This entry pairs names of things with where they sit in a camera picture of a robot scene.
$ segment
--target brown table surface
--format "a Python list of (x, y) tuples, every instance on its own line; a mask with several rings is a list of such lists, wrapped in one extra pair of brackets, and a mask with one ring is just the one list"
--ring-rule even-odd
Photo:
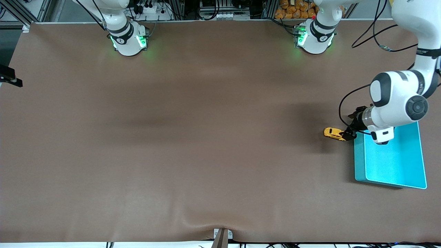
[[(391, 21), (378, 22), (377, 30)], [(32, 25), (1, 87), (3, 242), (180, 241), (213, 228), (248, 242), (440, 241), (441, 97), (421, 121), (427, 190), (354, 180), (340, 99), (415, 49), (351, 43), (321, 55), (272, 22), (160, 23), (149, 49), (113, 51), (98, 25)], [(378, 36), (393, 49), (415, 37)], [(364, 89), (343, 113), (368, 105)]]

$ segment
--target turquoise plastic container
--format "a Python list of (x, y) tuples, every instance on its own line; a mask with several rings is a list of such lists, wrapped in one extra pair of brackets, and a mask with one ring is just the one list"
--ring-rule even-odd
[(418, 122), (395, 128), (395, 138), (377, 145), (370, 135), (354, 140), (355, 179), (398, 188), (427, 188)]

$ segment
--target gray floor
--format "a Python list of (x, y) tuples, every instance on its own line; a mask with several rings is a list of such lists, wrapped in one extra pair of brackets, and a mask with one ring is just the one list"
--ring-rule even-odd
[[(61, 12), (54, 13), (54, 20), (59, 22), (93, 22), (89, 14), (75, 0), (57, 0)], [(391, 18), (391, 6), (388, 0), (381, 0), (380, 9), (384, 1), (387, 1), (386, 9), (380, 18)], [(377, 8), (377, 0), (366, 0), (358, 4), (351, 15), (351, 19), (373, 19)], [(0, 30), (0, 64), (8, 65), (11, 61), (21, 30)]]

